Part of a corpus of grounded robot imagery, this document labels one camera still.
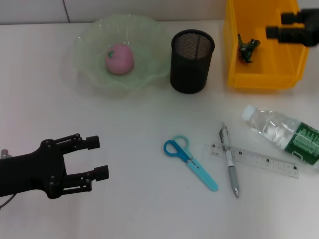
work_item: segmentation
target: white table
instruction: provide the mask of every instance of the white table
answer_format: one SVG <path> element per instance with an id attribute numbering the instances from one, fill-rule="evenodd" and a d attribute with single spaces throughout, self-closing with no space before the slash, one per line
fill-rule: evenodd
<path id="1" fill-rule="evenodd" d="M 109 165 L 110 178 L 92 192 L 50 200 L 18 194 L 0 211 L 0 238 L 25 239 L 300 239 L 319 235 L 319 173 L 300 163 L 299 179 L 238 164 L 240 198 L 225 160 L 202 158 L 218 141 L 222 121 L 233 145 L 297 162 L 251 132 L 247 104 L 284 112 L 319 128 L 319 52 L 311 50 L 304 80 L 280 94 L 242 94 L 225 86 L 222 21 L 165 22 L 172 37 L 200 29 L 216 49 L 206 87 L 195 95 L 168 80 L 124 98 L 95 93 L 78 80 L 71 46 L 88 24 L 0 26 L 0 147 L 30 153 L 42 140 L 98 135 L 101 148 L 65 157 L 67 172 Z M 219 184 L 210 192 L 162 146 L 175 134 Z M 8 197 L 0 198 L 4 202 Z"/>

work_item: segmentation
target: yellow storage box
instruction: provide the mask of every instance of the yellow storage box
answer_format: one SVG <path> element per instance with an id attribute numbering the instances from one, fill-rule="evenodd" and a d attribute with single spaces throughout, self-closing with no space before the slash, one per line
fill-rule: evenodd
<path id="1" fill-rule="evenodd" d="M 266 26 L 282 26 L 281 13 L 298 11 L 296 0 L 227 0 L 224 38 L 229 86 L 286 89 L 302 78 L 309 49 L 266 38 Z M 252 38 L 261 41 L 253 52 L 253 63 L 239 58 L 238 33 L 244 43 Z"/>

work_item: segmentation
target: mesh pencil cup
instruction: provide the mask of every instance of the mesh pencil cup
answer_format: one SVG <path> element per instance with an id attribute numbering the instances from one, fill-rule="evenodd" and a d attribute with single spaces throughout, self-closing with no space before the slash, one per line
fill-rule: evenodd
<path id="1" fill-rule="evenodd" d="M 179 92 L 194 94 L 206 85 L 213 38 L 200 30 L 185 30 L 171 42 L 170 84 Z"/>

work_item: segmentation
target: water bottle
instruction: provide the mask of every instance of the water bottle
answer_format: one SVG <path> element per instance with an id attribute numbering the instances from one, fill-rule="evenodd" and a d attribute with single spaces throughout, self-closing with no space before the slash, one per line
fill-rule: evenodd
<path id="1" fill-rule="evenodd" d="M 275 111 L 260 111 L 247 106 L 242 114 L 249 127 L 278 148 L 319 169 L 319 131 Z"/>

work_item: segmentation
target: ruler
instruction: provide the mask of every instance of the ruler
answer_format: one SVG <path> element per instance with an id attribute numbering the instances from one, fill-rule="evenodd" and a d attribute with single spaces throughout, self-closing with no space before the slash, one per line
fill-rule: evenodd
<path id="1" fill-rule="evenodd" d="M 223 146 L 230 147 L 233 155 L 233 160 L 239 163 L 245 163 L 258 168 L 267 169 L 276 173 L 281 173 L 294 178 L 299 177 L 298 165 L 278 158 L 269 157 L 259 153 L 251 152 L 245 149 L 227 146 L 221 143 L 206 145 L 204 153 L 225 158 Z"/>

